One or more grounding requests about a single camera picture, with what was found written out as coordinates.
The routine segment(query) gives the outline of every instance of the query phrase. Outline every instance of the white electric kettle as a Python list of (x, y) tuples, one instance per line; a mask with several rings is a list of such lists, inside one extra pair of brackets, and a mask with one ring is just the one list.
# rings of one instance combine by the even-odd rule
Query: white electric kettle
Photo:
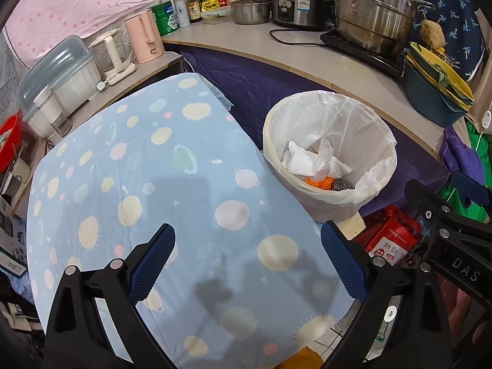
[(103, 33), (90, 43), (94, 51), (97, 67), (106, 77), (110, 86), (135, 72), (136, 66), (130, 62), (131, 50), (121, 40), (119, 29)]

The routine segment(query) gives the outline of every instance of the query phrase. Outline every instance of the blue gripper pad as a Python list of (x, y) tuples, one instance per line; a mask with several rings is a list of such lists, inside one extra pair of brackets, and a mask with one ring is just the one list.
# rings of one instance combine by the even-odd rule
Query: blue gripper pad
[(488, 207), (490, 205), (487, 189), (467, 175), (461, 172), (454, 172), (451, 175), (451, 183), (479, 207)]
[(176, 235), (170, 225), (161, 227), (153, 239), (129, 278), (128, 298), (134, 306), (147, 298), (176, 243)]
[(363, 303), (367, 298), (366, 274), (348, 249), (333, 222), (321, 227), (321, 243), (350, 297)]

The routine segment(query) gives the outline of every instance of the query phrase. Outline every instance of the rice cooker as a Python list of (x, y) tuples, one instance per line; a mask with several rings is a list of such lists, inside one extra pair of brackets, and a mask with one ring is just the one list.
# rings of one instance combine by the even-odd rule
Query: rice cooker
[(272, 20), (283, 26), (323, 29), (333, 0), (272, 0)]

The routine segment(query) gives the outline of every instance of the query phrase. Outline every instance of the trash can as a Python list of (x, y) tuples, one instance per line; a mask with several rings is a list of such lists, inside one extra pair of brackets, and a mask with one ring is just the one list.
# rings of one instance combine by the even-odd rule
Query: trash can
[[(280, 162), (290, 141), (308, 149), (327, 138), (334, 156), (352, 172), (353, 190), (313, 187)], [(377, 196), (397, 166), (396, 140), (388, 125), (363, 103), (330, 91), (306, 91), (280, 100), (263, 126), (264, 155), (274, 173), (317, 222), (340, 223)]]

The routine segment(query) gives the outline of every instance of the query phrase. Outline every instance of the red shopping bag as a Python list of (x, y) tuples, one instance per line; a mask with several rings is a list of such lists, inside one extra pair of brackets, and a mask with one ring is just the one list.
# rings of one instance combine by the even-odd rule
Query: red shopping bag
[(421, 238), (420, 225), (396, 205), (364, 218), (366, 230), (354, 240), (364, 246), (369, 256), (380, 256), (391, 265), (402, 259)]

